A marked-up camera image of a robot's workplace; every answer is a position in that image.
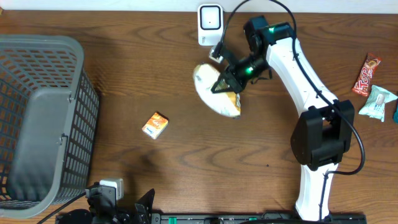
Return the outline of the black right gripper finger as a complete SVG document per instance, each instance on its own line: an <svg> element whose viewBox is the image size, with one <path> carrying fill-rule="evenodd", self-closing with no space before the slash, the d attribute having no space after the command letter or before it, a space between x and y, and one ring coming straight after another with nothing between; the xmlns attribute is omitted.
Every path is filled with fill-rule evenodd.
<svg viewBox="0 0 398 224"><path fill-rule="evenodd" d="M236 79L232 73L221 73L211 87L212 93L236 92Z"/></svg>
<svg viewBox="0 0 398 224"><path fill-rule="evenodd" d="M221 56L223 56L223 60L226 60L229 65L238 64L238 59L235 57L234 53L228 50L226 46L221 42L218 42L216 44L216 53L219 53Z"/></svg>

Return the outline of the yellow white wipes packet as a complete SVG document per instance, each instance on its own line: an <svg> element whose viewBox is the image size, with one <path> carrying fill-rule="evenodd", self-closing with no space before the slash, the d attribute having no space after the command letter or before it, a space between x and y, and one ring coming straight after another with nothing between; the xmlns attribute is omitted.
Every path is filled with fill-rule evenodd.
<svg viewBox="0 0 398 224"><path fill-rule="evenodd" d="M211 88L218 80L220 72L209 63L197 65L193 70L193 81L200 99L213 111L229 118L241 115L239 93L233 91L213 93Z"/></svg>

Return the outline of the orange white snack packet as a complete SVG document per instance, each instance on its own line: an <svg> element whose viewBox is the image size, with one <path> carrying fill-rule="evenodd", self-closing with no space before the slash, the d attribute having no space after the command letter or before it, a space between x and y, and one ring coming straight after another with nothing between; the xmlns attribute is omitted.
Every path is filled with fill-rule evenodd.
<svg viewBox="0 0 398 224"><path fill-rule="evenodd" d="M142 127L142 131L152 139L157 139L169 124L169 120L158 112L155 112L146 124Z"/></svg>

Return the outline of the red chocolate bar wrapper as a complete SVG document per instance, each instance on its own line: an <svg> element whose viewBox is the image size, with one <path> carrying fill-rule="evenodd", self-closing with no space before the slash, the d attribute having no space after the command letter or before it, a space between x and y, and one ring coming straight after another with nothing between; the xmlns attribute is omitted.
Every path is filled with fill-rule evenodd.
<svg viewBox="0 0 398 224"><path fill-rule="evenodd" d="M377 70L380 63L381 63L380 57L377 57L372 53L367 54L367 57L358 75L357 81L355 82L355 84L351 89L354 93L357 93L361 96L369 95L371 80L373 79L374 73Z"/></svg>

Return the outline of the mint green wipes pack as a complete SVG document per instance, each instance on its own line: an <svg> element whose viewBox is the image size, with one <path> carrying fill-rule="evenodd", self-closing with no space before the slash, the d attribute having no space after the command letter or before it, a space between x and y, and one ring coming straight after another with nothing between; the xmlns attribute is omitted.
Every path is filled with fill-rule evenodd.
<svg viewBox="0 0 398 224"><path fill-rule="evenodd" d="M373 85L367 101L358 113L384 122L386 103L392 102L396 99L397 96L395 94L382 87Z"/></svg>

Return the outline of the blue Listerine mouthwash bottle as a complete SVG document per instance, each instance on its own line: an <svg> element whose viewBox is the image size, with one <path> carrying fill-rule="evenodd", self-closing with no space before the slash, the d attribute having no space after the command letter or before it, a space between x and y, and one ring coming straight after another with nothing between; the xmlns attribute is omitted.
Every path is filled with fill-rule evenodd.
<svg viewBox="0 0 398 224"><path fill-rule="evenodd" d="M396 111L395 111L395 113L393 115L393 120L394 120L395 123L398 123L398 107L397 107L397 109L396 109Z"/></svg>

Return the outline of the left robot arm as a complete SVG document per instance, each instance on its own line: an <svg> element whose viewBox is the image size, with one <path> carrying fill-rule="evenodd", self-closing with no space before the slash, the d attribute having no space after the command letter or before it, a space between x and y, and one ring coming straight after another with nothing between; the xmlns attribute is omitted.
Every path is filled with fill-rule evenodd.
<svg viewBox="0 0 398 224"><path fill-rule="evenodd" d="M121 208L116 188L104 185L85 190L89 209L76 209L56 216L59 224L151 224L155 190L150 189L135 204L133 210Z"/></svg>

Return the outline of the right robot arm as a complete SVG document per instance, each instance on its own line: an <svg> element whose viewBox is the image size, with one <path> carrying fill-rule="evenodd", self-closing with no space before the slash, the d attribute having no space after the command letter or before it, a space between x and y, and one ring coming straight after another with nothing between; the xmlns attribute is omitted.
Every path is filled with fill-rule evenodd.
<svg viewBox="0 0 398 224"><path fill-rule="evenodd" d="M269 70L276 72L298 113L290 138L293 154L301 165L300 192L295 209L302 220L325 221L329 216L331 178L351 145L354 107L340 101L318 78L301 51L295 24L270 25L264 16L244 25L250 55L238 60L219 41L209 57L228 66L211 92L241 93L249 81Z"/></svg>

